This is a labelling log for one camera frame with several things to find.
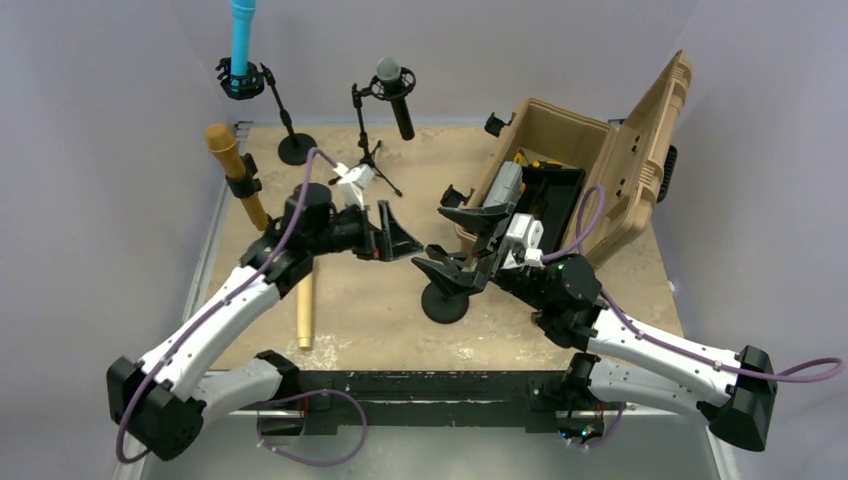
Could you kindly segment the blue microphone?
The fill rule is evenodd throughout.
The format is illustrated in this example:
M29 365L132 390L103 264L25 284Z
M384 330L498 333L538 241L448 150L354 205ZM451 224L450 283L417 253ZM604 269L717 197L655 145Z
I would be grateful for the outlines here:
M256 0L230 0L232 15L230 73L245 76L248 70L252 20L256 11Z

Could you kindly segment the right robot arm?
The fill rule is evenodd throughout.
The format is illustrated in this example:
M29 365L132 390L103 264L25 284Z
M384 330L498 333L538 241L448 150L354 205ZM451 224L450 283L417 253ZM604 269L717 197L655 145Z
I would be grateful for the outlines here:
M626 314L585 256L549 259L539 246L543 224L509 204L445 207L442 214L476 228L478 242L472 255L431 244L413 259L428 279L422 305L430 319L453 322L473 295L496 285L531 308L551 343L574 351L561 381L569 404L653 404L704 419L734 447L765 449L778 393L766 352L709 347Z

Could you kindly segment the black round-base stand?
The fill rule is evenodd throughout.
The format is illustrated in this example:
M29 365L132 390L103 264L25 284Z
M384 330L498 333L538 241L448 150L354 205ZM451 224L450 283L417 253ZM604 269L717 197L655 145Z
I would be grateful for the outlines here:
M309 134L295 131L291 115L285 108L278 92L277 81L273 72L263 63L256 66L252 62L247 62L246 72L236 74L231 67L230 57L220 59L215 71L219 85L225 95L233 100L253 99L263 93L266 87L270 88L278 108L280 121L287 132L278 144L278 158L286 165L304 165L309 150L316 147L317 142Z
M429 244L425 248L425 254L430 260L439 261L460 272L464 270L467 257L465 252L448 253L441 245ZM421 307L425 315L439 324L448 325L458 322L466 315L469 306L470 300L467 295L447 296L434 281L430 281L422 291Z
M277 254L287 242L286 226L282 224L282 229L279 229L282 217L274 219L265 211L259 199L262 184L254 177L257 168L250 154L240 155L238 147L233 145L215 156L224 170L231 194L240 201L249 220L261 233L261 237L240 258L240 265L259 269L262 262L271 259L272 254Z

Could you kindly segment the cream microphone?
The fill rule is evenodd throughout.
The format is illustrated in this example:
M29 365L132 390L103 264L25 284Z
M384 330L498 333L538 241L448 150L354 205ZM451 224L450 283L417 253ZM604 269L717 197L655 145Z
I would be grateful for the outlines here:
M314 348L314 285L313 272L307 274L297 285L296 335L300 350Z

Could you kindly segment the black tripod mic stand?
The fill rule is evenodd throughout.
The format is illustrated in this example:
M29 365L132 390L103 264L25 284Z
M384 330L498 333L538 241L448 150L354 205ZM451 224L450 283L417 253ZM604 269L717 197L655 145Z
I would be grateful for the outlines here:
M363 99L367 97L373 97L376 100L388 102L382 98L382 88L378 84L376 74L372 77L369 84L364 88L360 88L357 83L354 83L351 86L351 100L356 111L359 125L359 140L357 142L357 145L363 152L363 156L357 164L369 165L376 172L376 176L378 178L383 179L398 197L403 197L403 192L388 179L388 177L376 164L376 156L378 150L382 146L382 141L378 140L373 148L370 147L369 136L365 129L365 123L362 113Z

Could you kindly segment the gold microphone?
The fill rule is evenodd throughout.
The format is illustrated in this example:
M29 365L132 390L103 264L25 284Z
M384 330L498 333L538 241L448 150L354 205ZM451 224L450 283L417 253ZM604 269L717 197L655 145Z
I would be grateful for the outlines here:
M204 139L208 151L223 169L232 195L240 201L254 227L264 231L269 220L259 199L260 182L254 178L254 172L248 168L240 154L235 133L227 125L216 123L206 128Z

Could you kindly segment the black grey-head microphone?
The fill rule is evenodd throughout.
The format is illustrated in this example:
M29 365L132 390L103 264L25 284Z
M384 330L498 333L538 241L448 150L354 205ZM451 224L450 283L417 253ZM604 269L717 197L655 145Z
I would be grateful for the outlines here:
M376 79L382 88L382 98L392 107L400 137L404 141L412 140L415 130L406 97L416 85L415 74L400 66L394 58L384 57L377 64Z

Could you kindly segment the tan toolbox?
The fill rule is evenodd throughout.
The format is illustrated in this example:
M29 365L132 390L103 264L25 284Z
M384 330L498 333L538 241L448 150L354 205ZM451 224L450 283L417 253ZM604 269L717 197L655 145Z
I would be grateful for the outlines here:
M665 198L676 161L671 140L692 77L691 62L677 51L618 125L537 98L520 102L509 122L490 116L485 129L497 141L479 180L467 196L448 188L442 205L482 207L504 162L584 169L585 183L559 250L583 234L585 255L594 266L603 265L646 230Z

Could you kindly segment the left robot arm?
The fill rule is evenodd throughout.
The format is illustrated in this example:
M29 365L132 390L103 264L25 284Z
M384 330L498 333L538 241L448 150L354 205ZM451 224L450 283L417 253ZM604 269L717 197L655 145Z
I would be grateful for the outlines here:
M299 368L271 350L215 378L207 372L249 325L312 273L317 257L350 252L393 262L422 252L387 201L379 201L377 214L380 223L373 225L365 207L337 209L327 186L297 186L283 215L270 220L211 300L141 359L115 360L106 377L119 461L142 458L125 453L127 436L168 461L220 417L251 405L284 409L307 397Z

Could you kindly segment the grey plastic case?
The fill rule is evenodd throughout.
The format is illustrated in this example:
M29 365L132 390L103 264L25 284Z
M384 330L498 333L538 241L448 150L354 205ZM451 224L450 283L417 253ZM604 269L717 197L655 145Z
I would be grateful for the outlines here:
M487 208L506 203L513 191L520 189L522 166L515 162L504 162L486 194L482 207Z

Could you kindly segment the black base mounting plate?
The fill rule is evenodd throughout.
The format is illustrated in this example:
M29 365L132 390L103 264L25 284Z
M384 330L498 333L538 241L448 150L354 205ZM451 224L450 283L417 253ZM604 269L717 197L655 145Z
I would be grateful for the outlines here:
M289 395L306 400L253 404L261 434L269 437L334 435L339 428L520 428L526 433L577 434L620 403L603 401L585 380L542 371L303 371Z

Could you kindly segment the black toolbox tray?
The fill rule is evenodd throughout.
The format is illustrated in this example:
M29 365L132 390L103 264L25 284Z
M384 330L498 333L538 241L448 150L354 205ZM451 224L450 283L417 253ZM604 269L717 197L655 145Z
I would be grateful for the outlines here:
M561 248L585 178L584 169L522 167L522 189L515 212L529 214L542 223L539 248L544 253Z

